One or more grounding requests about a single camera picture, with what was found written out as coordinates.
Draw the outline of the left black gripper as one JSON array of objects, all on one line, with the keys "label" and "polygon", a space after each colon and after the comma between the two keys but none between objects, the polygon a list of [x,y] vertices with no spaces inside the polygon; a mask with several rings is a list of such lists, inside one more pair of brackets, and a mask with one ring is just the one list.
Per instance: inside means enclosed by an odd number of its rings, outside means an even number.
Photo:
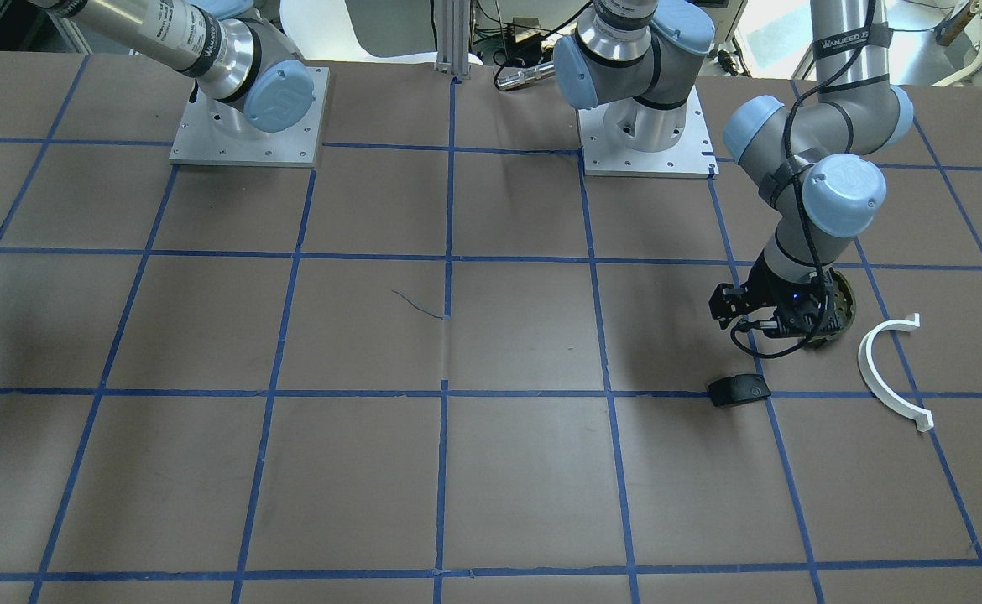
[{"label": "left black gripper", "polygon": [[[833,294],[833,284],[829,272],[824,278],[828,289]],[[792,283],[790,280],[779,278],[768,268],[762,256],[749,272],[749,277],[740,288],[730,284],[720,284],[711,294],[708,306],[711,317],[718,321],[721,328],[728,328],[730,321],[753,312],[753,310],[772,307],[774,314],[771,320],[763,320],[762,330],[771,339],[794,339],[805,337],[810,333],[813,322],[821,315],[820,304],[823,297],[817,287],[806,280],[805,283]],[[826,331],[826,324],[817,334]]]}]

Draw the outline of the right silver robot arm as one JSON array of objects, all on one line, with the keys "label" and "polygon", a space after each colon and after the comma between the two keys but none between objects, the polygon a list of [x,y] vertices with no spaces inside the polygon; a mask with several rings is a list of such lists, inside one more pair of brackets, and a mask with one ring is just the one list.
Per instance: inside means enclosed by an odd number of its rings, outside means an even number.
[{"label": "right silver robot arm", "polygon": [[253,1],[37,1],[195,80],[208,98],[264,133],[295,125],[315,100],[295,42]]}]

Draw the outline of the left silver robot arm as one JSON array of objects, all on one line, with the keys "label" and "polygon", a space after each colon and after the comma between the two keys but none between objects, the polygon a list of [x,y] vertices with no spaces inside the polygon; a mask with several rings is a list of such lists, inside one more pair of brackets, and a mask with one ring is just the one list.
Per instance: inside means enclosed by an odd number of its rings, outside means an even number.
[{"label": "left silver robot arm", "polygon": [[[739,286],[716,287],[711,317],[733,334],[760,330],[799,345],[833,339],[850,305],[833,263],[875,219],[884,175],[868,156],[901,140],[909,96],[890,83],[882,1],[813,1],[817,84],[790,106],[757,96],[730,116],[723,142],[780,220]],[[606,107],[628,148],[675,144],[716,27],[687,1],[594,1],[552,54],[577,110]]]}]

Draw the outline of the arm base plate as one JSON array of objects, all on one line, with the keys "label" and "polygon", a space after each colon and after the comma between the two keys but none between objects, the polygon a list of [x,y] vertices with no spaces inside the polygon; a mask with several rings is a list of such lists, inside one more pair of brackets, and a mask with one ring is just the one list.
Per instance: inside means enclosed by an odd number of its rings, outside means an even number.
[{"label": "arm base plate", "polygon": [[262,133],[234,108],[199,93],[181,115],[169,161],[196,167],[314,168],[331,74],[326,66],[307,66],[306,73],[314,83],[310,110],[279,133]]},{"label": "arm base plate", "polygon": [[624,99],[577,112],[584,171],[594,176],[684,177],[718,174],[696,88],[670,111]]}]

